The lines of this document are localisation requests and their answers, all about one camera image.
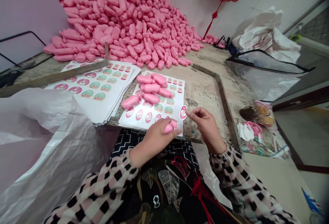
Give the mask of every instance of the floor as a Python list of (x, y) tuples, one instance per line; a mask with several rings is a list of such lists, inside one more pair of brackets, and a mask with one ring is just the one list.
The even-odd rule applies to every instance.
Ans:
[(302, 188), (309, 190), (292, 159), (279, 160), (244, 153), (251, 172), (300, 223), (309, 223), (311, 214)]
[[(276, 112), (288, 140), (304, 164), (329, 167), (329, 111), (307, 108)], [(329, 209), (329, 175), (300, 171), (322, 209)]]

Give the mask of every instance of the checkered sleeve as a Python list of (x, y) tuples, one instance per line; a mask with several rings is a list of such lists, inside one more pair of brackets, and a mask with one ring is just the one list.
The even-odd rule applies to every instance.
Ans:
[(129, 151), (109, 160), (99, 173), (89, 174), (69, 201), (56, 207), (44, 223), (106, 223), (138, 173), (130, 164)]
[(227, 146), (227, 150), (220, 155), (210, 153), (209, 160), (235, 212), (253, 223), (299, 223), (284, 211), (262, 182), (250, 172), (241, 154), (232, 147)]

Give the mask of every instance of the wooden stick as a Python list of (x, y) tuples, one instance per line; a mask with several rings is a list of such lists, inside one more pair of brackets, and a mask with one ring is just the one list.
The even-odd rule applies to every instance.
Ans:
[(228, 101), (227, 101), (227, 98), (226, 98), (226, 95), (225, 95), (225, 91), (224, 91), (224, 88), (223, 88), (223, 83), (222, 83), (222, 80), (220, 78), (220, 75), (216, 72), (213, 72), (213, 71), (210, 71), (206, 68), (204, 68), (203, 66), (200, 66), (200, 65), (197, 65), (197, 64), (193, 64), (192, 65), (193, 68), (201, 71), (201, 72), (204, 72), (212, 77), (214, 77), (217, 81), (217, 84), (218, 84), (218, 88), (219, 88), (219, 93), (220, 93), (220, 98), (222, 100), (222, 103), (223, 103), (223, 108), (224, 108), (224, 114), (225, 114), (225, 118), (227, 120), (227, 125), (228, 125), (228, 128), (229, 128), (229, 132), (230, 132), (230, 135), (231, 135), (231, 140), (232, 140), (232, 143), (233, 143), (233, 147), (234, 149), (241, 153), (241, 150), (240, 150), (240, 145), (239, 145), (239, 139), (237, 137), (237, 130), (236, 130), (236, 125), (233, 121), (233, 117), (232, 117), (232, 114), (231, 114), (231, 111), (230, 111), (230, 108), (229, 108), (229, 104), (228, 104)]
[(34, 79), (22, 84), (16, 84), (0, 89), (0, 98), (9, 97), (13, 94), (26, 89), (26, 88), (37, 88), (47, 84), (51, 84), (65, 78), (73, 77), (82, 73), (90, 72), (99, 68), (103, 68), (109, 64), (109, 45), (105, 42), (105, 60), (93, 63), (87, 66), (82, 66), (76, 69), (68, 70), (65, 72), (55, 73), (50, 76)]

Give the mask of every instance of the hand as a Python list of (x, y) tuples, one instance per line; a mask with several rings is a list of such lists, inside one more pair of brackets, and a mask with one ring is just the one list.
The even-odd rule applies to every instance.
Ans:
[(220, 136), (214, 116), (204, 108), (196, 108), (192, 112), (186, 111), (186, 115), (193, 120), (201, 133), (202, 140), (212, 154), (223, 154), (226, 144)]
[(165, 134), (164, 129), (172, 119), (159, 119), (151, 125), (142, 142), (130, 151), (130, 162), (136, 168), (141, 168), (146, 162), (160, 153), (175, 137), (182, 132), (175, 129)]

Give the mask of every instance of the worn wooden tabletop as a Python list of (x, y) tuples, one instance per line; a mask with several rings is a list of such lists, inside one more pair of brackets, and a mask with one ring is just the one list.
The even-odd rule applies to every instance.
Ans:
[[(42, 53), (30, 60), (35, 60), (38, 63), (46, 57), (47, 55)], [(238, 122), (242, 121), (239, 110), (246, 105), (252, 104), (256, 98), (247, 82), (237, 77), (225, 64), (225, 60), (228, 57), (228, 51), (216, 49), (211, 45), (205, 45), (199, 52), (191, 51), (186, 56), (186, 58), (190, 59), (193, 63), (201, 65), (220, 75), (233, 121), (236, 125)], [(57, 62), (51, 58), (34, 69), (24, 72), (16, 80), (15, 84), (60, 72), (67, 64), (67, 62)], [(188, 110), (191, 111), (196, 107), (204, 107), (209, 110), (216, 119), (217, 126), (224, 141), (231, 144), (230, 132), (225, 119), (218, 85), (213, 77), (191, 66), (184, 67), (181, 65), (177, 67), (172, 66), (170, 69), (164, 68), (162, 71), (158, 69), (152, 71), (185, 80), (184, 104)], [(132, 83), (125, 93), (123, 100), (132, 94), (136, 84), (136, 81)], [(118, 126), (118, 120), (122, 112), (123, 108), (120, 107), (115, 117), (112, 117), (107, 124)], [(183, 135), (188, 141), (202, 142), (196, 124), (188, 118), (184, 121)]]

